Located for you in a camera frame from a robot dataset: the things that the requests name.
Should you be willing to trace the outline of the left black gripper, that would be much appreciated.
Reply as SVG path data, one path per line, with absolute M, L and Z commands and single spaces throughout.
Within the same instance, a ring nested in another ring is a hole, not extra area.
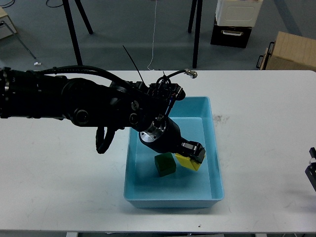
M 170 118 L 166 118 L 160 126 L 154 123 L 145 131 L 139 132 L 141 143 L 157 153 L 175 153 L 181 144 L 181 153 L 196 163 L 202 163 L 206 150 L 195 141 L 182 142 L 179 126 Z

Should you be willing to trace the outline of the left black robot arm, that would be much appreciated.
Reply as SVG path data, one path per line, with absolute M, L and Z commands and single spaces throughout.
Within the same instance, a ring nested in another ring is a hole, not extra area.
M 103 154 L 119 129 L 138 131 L 140 141 L 158 153 L 174 153 L 202 163 L 205 148 L 181 136 L 169 118 L 182 87 L 163 75 L 156 82 L 125 81 L 89 66 L 44 71 L 0 71 L 0 116 L 68 119 L 80 127 L 96 127 L 96 150 Z

